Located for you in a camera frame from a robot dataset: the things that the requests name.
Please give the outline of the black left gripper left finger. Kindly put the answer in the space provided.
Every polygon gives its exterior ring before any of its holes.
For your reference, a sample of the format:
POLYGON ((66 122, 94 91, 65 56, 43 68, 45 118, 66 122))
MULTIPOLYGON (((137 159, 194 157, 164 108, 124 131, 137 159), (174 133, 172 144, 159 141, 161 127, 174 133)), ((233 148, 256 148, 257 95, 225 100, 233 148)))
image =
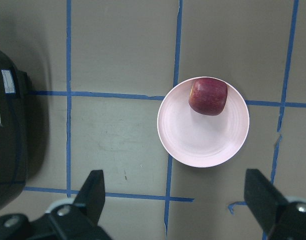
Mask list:
POLYGON ((73 203, 55 207, 49 214, 52 230, 59 240, 104 240, 98 222, 105 204, 102 170, 92 170, 73 203))

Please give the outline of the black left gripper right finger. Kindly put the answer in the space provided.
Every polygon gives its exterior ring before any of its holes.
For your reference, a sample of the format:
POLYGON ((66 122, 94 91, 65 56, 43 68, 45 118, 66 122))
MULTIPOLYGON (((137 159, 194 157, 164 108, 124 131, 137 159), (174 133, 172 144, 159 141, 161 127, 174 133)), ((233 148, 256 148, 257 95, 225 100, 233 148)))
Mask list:
POLYGON ((258 169, 246 170, 244 201, 268 240, 306 240, 306 200, 284 196, 258 169))

